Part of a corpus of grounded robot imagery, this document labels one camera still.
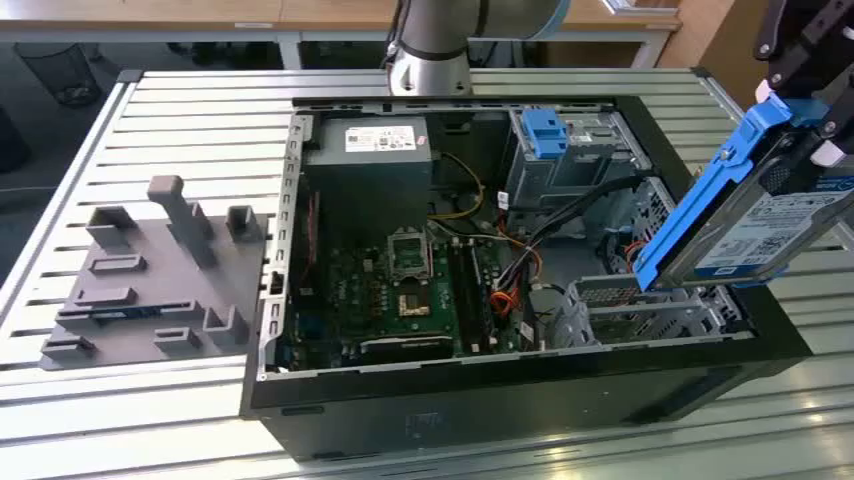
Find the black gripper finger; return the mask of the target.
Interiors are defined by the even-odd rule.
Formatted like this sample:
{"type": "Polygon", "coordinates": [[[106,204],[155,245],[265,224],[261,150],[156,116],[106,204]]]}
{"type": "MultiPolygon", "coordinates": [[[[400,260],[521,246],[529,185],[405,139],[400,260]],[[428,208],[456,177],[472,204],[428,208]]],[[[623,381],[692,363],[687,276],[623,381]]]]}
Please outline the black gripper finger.
{"type": "Polygon", "coordinates": [[[819,89],[815,73],[806,68],[812,47],[802,43],[802,34],[823,6],[812,0],[767,2],[754,58],[767,64],[764,80],[782,96],[810,96],[819,89]]]}
{"type": "MultiPolygon", "coordinates": [[[[852,64],[852,2],[827,1],[802,32],[808,48],[807,72],[814,90],[824,88],[852,64]]],[[[818,127],[822,144],[811,161],[822,167],[840,167],[852,158],[852,77],[848,77],[818,127]]]]}

